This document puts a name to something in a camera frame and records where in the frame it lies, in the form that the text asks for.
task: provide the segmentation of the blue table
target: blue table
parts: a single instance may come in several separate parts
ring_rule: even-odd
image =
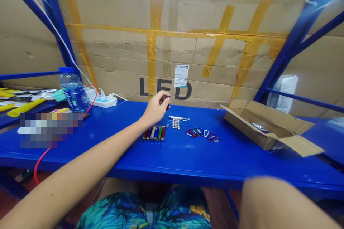
[[[302,136],[325,150],[324,154],[344,165],[344,134],[326,125],[328,119],[300,117],[315,123],[315,126]]]
[[[40,164],[55,171],[95,144],[135,122],[146,103],[120,102],[115,107],[93,107],[78,134],[59,142]],[[158,125],[170,124],[165,141],[137,139],[110,171],[109,176],[168,183],[240,189],[245,179],[257,175],[283,178],[306,194],[344,199],[344,175],[316,157],[302,158],[291,150],[269,153],[223,119],[224,110],[172,106]],[[168,116],[189,117],[172,129]],[[193,127],[208,129],[221,138],[211,143],[185,135]],[[0,135],[0,166],[33,168],[43,149],[20,149],[17,129]]]

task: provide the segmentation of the open cardboard box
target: open cardboard box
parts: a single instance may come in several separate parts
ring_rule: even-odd
[[[250,101],[244,109],[227,110],[225,120],[244,133],[264,150],[289,147],[302,157],[312,156],[324,150],[300,136],[314,126],[314,123],[282,113],[255,101]],[[263,133],[248,121],[258,124],[269,133]]]

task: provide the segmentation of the white power strip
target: white power strip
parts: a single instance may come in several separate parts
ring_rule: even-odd
[[[95,89],[86,89],[86,96],[87,100],[89,101],[90,104],[92,104],[94,98],[96,97],[96,90]],[[102,91],[101,95],[98,94],[98,97],[94,101],[93,105],[98,106],[98,107],[103,107],[103,108],[108,108],[117,105],[117,98],[114,97],[114,93],[109,94],[106,96],[104,92]]]

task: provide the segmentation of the barcode label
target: barcode label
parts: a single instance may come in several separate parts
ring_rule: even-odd
[[[186,88],[189,65],[176,65],[175,88]]]

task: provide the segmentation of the floral shorts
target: floral shorts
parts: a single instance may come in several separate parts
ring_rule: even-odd
[[[211,225],[203,191],[179,186],[167,194],[153,214],[153,224],[147,222],[144,203],[136,194],[118,192],[90,206],[81,216],[77,228],[211,229]]]

